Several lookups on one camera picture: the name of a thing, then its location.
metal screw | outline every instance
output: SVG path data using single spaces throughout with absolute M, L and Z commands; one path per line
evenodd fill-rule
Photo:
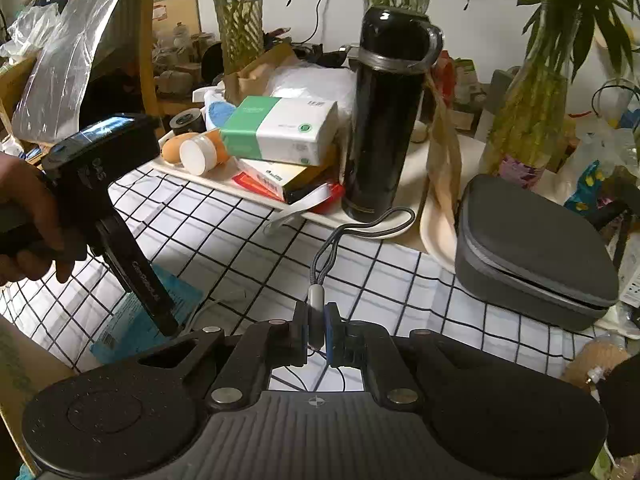
M 394 404 L 411 404 L 418 400 L 418 394 L 409 388 L 396 388 L 386 396 Z
M 212 391 L 211 398 L 218 404 L 231 404 L 242 399 L 242 392 L 237 388 L 218 388 Z

black thermos bottle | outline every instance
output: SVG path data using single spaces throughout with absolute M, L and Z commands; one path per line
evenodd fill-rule
M 414 129 L 424 73 L 443 36 L 424 14 L 371 7 L 362 20 L 342 208 L 369 222 L 391 207 Z

human hand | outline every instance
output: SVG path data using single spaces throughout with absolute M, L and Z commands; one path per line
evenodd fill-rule
M 39 178 L 40 171 L 16 156 L 0 152 L 0 202 L 13 200 L 33 219 L 36 229 L 53 250 L 62 251 L 63 237 L 58 222 L 56 199 Z M 19 251 L 15 258 L 0 254 L 0 286 L 24 278 L 38 280 L 51 267 L 51 260 L 31 251 Z M 74 262 L 56 261 L 56 277 L 60 283 L 71 276 Z

barcode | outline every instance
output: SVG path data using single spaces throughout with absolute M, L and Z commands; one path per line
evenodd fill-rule
M 257 175 L 257 177 L 258 177 L 258 182 L 260 182 L 260 184 L 262 184 L 265 188 L 271 189 L 276 193 L 278 192 L 278 187 L 275 184 L 271 183 L 269 180 L 267 180 L 261 175 Z
M 107 345 L 111 350 L 116 348 L 116 344 L 118 343 L 114 336 L 112 336 L 109 332 L 102 332 L 100 341 Z

tape roll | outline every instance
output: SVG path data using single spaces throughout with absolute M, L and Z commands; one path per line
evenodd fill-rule
M 176 135 L 183 134 L 184 132 L 201 134 L 206 131 L 204 119 L 202 118 L 199 108 L 189 108 L 188 110 L 180 112 L 169 121 L 169 126 L 171 126 L 171 129 Z

